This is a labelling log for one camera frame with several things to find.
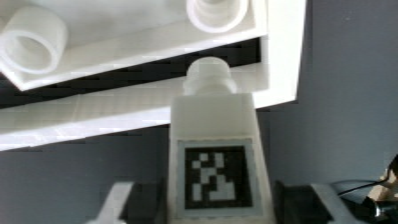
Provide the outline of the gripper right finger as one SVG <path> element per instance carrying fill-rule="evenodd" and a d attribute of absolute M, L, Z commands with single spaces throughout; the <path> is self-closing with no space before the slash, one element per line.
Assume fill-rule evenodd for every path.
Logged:
<path fill-rule="evenodd" d="M 368 224 L 352 214 L 329 185 L 274 186 L 277 224 Z"/>

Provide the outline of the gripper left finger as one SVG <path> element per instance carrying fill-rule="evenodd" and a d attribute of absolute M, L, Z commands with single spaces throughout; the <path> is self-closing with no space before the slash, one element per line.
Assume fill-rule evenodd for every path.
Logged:
<path fill-rule="evenodd" d="M 164 224 L 162 185 L 118 182 L 96 217 L 86 224 Z"/>

